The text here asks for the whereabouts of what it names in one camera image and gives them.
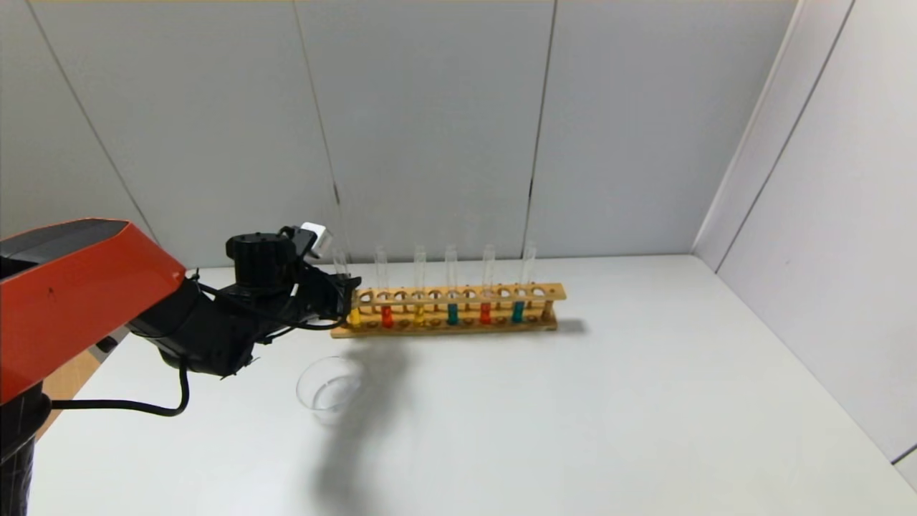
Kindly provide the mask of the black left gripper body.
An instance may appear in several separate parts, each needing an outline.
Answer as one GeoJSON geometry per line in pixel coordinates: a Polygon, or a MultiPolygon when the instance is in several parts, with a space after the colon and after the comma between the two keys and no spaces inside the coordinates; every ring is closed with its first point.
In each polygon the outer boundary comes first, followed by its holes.
{"type": "Polygon", "coordinates": [[[351,310],[351,275],[327,273],[305,262],[299,272],[299,297],[322,320],[340,320],[351,310]]]}

